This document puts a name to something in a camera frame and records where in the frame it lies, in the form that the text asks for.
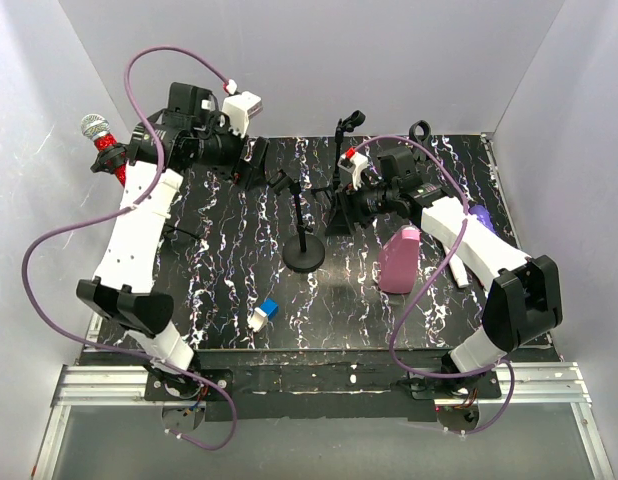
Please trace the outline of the white microphone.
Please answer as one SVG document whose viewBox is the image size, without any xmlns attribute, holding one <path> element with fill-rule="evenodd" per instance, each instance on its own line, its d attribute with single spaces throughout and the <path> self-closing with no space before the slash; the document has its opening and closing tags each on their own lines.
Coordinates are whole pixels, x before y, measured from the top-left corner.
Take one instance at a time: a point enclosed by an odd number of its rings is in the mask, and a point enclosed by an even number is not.
<svg viewBox="0 0 618 480">
<path fill-rule="evenodd" d="M 467 270 L 459 257 L 454 255 L 450 259 L 448 266 L 452 273 L 453 279 L 459 288 L 466 288 L 470 285 Z"/>
</svg>

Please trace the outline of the purple mic round-base stand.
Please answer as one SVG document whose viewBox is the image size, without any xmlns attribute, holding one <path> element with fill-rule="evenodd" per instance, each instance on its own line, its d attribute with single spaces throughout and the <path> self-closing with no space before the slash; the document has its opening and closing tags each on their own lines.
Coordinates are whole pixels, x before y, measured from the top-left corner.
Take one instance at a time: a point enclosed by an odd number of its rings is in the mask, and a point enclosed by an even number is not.
<svg viewBox="0 0 618 480">
<path fill-rule="evenodd" d="M 325 260 L 325 246 L 304 221 L 301 206 L 302 188 L 299 181 L 292 179 L 283 170 L 279 170 L 268 181 L 268 186 L 277 196 L 280 196 L 284 190 L 288 190 L 293 198 L 296 235 L 283 245 L 282 260 L 285 266 L 299 274 L 315 272 Z"/>
</svg>

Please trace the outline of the purple microphone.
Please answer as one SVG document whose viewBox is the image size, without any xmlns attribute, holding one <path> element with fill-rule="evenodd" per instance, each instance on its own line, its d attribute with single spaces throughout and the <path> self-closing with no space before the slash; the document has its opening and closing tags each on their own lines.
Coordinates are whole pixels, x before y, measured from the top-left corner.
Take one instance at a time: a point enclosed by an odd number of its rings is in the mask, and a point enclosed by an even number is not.
<svg viewBox="0 0 618 480">
<path fill-rule="evenodd" d="M 469 209 L 469 213 L 475 216 L 476 219 L 489 231 L 496 233 L 489 211 L 485 206 L 474 205 Z"/>
</svg>

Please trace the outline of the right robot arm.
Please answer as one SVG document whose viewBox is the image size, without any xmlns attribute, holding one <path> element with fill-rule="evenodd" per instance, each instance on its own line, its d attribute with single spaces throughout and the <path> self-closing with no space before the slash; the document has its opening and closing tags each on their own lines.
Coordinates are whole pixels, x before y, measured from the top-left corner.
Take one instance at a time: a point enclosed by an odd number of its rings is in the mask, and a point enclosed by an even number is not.
<svg viewBox="0 0 618 480">
<path fill-rule="evenodd" d="M 399 146 L 379 160 L 381 176 L 373 180 L 360 149 L 339 156 L 342 184 L 327 233 L 351 235 L 377 215 L 395 213 L 448 248 L 445 264 L 458 258 L 478 278 L 487 290 L 480 326 L 442 357 L 440 372 L 428 375 L 449 395 L 464 397 L 506 355 L 562 323 L 558 266 L 509 245 L 470 214 L 466 199 L 424 181 L 413 150 Z"/>
</svg>

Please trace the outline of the black tripod mic stand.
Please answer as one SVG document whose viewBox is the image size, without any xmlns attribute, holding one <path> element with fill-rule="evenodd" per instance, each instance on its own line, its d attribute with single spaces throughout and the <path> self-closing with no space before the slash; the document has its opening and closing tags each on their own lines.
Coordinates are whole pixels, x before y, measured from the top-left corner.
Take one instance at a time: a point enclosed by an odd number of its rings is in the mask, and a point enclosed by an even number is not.
<svg viewBox="0 0 618 480">
<path fill-rule="evenodd" d="M 312 188 L 310 192 L 313 197 L 316 197 L 319 193 L 324 193 L 329 201 L 334 199 L 335 193 L 341 184 L 339 161 L 343 154 L 345 134 L 353 133 L 357 127 L 361 126 L 365 122 L 365 119 L 366 116 L 362 111 L 355 110 L 348 117 L 338 120 L 334 133 L 335 161 L 331 183 L 327 186 Z"/>
</svg>

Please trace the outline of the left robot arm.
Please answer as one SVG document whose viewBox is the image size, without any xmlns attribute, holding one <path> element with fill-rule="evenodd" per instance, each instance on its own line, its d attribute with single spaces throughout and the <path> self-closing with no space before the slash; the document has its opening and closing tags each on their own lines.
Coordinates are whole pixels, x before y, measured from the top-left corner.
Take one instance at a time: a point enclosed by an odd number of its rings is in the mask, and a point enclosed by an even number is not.
<svg viewBox="0 0 618 480">
<path fill-rule="evenodd" d="M 138 123 L 126 144 L 114 141 L 98 115 L 85 116 L 81 124 L 99 150 L 92 171 L 118 176 L 121 205 L 131 209 L 116 218 L 103 259 L 92 278 L 79 281 L 77 297 L 128 332 L 151 357 L 146 369 L 182 400 L 200 392 L 202 377 L 192 369 L 193 349 L 172 322 L 173 298 L 153 289 L 158 244 L 192 166 L 245 190 L 265 185 L 268 140 L 257 138 L 250 157 L 243 156 L 248 125 L 261 109 L 261 98 L 248 91 L 218 101 L 208 89 L 174 82 L 167 106 Z M 131 207 L 142 193 L 147 198 Z"/>
</svg>

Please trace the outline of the black round-base mic stand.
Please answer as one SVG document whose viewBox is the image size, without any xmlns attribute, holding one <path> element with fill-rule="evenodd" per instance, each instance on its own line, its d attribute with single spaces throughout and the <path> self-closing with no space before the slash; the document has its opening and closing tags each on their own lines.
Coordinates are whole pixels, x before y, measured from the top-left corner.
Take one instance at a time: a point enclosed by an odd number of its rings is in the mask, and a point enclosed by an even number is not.
<svg viewBox="0 0 618 480">
<path fill-rule="evenodd" d="M 411 125 L 408 131 L 408 138 L 417 143 L 419 146 L 429 150 L 431 143 L 431 126 L 425 120 L 418 120 Z M 414 161 L 416 163 L 424 162 L 427 159 L 426 153 L 417 147 L 411 148 Z"/>
</svg>

